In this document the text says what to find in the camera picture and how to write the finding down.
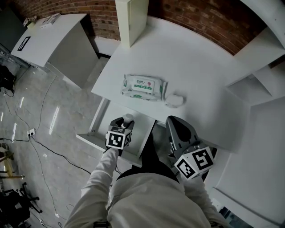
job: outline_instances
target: electrical outlet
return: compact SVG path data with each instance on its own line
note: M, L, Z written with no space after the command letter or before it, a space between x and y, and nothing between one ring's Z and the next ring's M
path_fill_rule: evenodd
M34 135L35 135L35 129L32 128L31 130L28 130L28 131L27 131L27 134L28 134L28 137L34 136Z
M45 226L43 220L42 220L42 219L39 219L39 220L40 220L41 225L42 225L42 226Z

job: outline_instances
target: pack of wet wipes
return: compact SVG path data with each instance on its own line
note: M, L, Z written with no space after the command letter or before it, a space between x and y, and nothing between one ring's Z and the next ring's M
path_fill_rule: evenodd
M140 98L147 101L161 101L166 83L150 77L125 74L121 94L131 98Z

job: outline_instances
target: person's right arm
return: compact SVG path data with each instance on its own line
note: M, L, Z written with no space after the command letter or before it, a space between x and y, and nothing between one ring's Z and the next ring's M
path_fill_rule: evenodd
M231 228L226 219L216 210L205 190L205 185L201 177L191 180L183 180L185 195L198 204L204 215L208 219L212 228Z

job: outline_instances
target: white cube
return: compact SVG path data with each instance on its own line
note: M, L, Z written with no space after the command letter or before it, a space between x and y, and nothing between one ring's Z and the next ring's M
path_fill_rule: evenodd
M186 179L201 175L214 166L214 158L209 147L182 155L175 167Z

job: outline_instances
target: gray floor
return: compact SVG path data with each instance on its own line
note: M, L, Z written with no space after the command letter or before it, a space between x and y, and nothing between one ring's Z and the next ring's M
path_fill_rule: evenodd
M24 75L16 83L14 97L3 95L3 90L0 93L0 138L14 137L14 139L27 140L27 130L36 128L37 141L91 172L99 162L102 153L77 139L76 134L88 132L101 101L99 96L90 91L107 61L106 58L100 58L82 90L67 84L51 72L45 73L32 67L26 72L25 69L12 69L11 71L17 72L18 78L23 73ZM50 89L43 103L49 86ZM20 188L23 182L27 182L30 195L40 197L38 206L43 210L42 214L32 210L37 217L31 215L29 222L32 226L41 227L39 218L46 225L58 228L58 222L61 222L63 226L70 214L69 210L73 208L71 205L79 200L80 189L86 183L89 174L70 165L64 158L51 153L32 139L30 142L5 142L15 153L15 161L12 165L16 174L25 175L25 177L5 179L4 188ZM44 182L39 158L54 205ZM120 171L127 170L129 167L128 164L118 164Z

